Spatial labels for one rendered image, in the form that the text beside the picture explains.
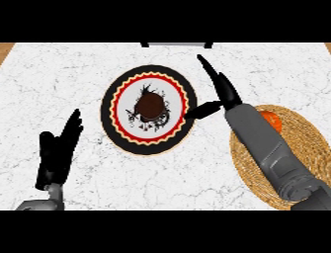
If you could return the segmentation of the round woven wicker placemat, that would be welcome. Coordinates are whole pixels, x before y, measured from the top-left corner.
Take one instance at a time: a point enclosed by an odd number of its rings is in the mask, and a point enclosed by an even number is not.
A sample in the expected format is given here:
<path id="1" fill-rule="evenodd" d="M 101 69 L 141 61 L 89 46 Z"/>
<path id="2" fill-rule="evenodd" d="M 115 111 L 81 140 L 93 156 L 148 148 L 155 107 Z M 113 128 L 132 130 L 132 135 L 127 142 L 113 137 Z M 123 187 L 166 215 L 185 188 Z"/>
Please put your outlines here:
<path id="1" fill-rule="evenodd" d="M 314 176 L 331 188 L 331 148 L 311 121 L 293 110 L 277 105 L 257 105 L 259 112 L 274 113 L 281 125 L 275 125 L 280 135 L 300 162 Z M 250 152 L 235 133 L 229 135 L 229 149 L 240 177 L 256 197 L 277 210 L 288 211 L 294 202 L 278 197 L 277 191 L 256 164 Z"/>

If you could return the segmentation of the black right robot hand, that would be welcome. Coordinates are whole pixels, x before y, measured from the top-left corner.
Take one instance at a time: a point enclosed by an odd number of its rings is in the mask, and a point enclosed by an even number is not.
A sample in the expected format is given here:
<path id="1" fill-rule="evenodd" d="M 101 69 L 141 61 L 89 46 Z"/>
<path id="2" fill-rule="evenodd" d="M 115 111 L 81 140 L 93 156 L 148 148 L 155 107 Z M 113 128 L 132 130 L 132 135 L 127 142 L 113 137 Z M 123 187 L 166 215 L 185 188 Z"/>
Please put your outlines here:
<path id="1" fill-rule="evenodd" d="M 206 102 L 203 105 L 189 110 L 183 115 L 183 118 L 186 120 L 201 120 L 212 114 L 215 114 L 220 109 L 229 111 L 243 104 L 237 89 L 225 74 L 222 72 L 216 72 L 212 67 L 212 64 L 201 55 L 197 55 L 197 59 L 201 62 L 203 68 L 210 76 L 219 100 Z"/>

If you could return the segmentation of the orange cupcake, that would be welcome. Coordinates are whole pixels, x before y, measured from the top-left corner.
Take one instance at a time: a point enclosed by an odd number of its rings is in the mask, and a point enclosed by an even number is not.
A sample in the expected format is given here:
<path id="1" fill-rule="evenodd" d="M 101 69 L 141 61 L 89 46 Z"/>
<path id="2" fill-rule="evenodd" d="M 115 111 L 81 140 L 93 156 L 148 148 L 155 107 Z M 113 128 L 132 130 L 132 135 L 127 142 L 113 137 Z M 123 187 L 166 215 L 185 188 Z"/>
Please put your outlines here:
<path id="1" fill-rule="evenodd" d="M 268 123 L 277 130 L 277 132 L 281 132 L 281 120 L 278 115 L 271 111 L 260 111 L 262 117 L 266 119 Z"/>

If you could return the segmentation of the grey black-legged object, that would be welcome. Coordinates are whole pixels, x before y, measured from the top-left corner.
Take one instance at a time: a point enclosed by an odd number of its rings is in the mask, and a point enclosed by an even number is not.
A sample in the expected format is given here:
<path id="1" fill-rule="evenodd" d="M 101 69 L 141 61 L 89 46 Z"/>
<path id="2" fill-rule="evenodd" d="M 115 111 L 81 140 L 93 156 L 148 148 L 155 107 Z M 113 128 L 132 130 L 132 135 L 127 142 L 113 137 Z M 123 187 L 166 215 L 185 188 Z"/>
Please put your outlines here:
<path id="1" fill-rule="evenodd" d="M 155 45 L 163 46 L 201 46 L 203 48 L 212 48 L 213 42 L 141 42 L 142 47 L 151 47 Z"/>

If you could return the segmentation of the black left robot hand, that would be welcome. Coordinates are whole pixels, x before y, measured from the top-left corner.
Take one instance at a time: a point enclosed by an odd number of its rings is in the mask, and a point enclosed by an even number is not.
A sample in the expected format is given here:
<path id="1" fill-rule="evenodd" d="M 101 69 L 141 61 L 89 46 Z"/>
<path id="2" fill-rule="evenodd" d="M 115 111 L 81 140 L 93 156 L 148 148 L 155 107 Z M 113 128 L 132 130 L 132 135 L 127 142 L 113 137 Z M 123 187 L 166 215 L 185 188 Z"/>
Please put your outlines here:
<path id="1" fill-rule="evenodd" d="M 74 148 L 83 131 L 80 110 L 74 110 L 59 136 L 49 131 L 40 133 L 40 168 L 36 189 L 43 191 L 50 184 L 67 180 Z"/>

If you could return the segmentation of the black red patterned plate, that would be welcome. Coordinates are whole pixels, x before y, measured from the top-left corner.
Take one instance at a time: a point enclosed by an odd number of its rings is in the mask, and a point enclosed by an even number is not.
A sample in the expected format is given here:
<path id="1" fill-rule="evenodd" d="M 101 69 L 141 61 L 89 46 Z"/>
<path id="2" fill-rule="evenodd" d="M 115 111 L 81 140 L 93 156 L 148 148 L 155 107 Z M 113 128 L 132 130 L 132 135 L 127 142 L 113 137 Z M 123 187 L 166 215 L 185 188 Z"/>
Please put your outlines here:
<path id="1" fill-rule="evenodd" d="M 194 88 L 169 67 L 142 65 L 111 83 L 101 103 L 101 122 L 115 146 L 135 155 L 158 155 L 182 142 L 194 120 Z"/>

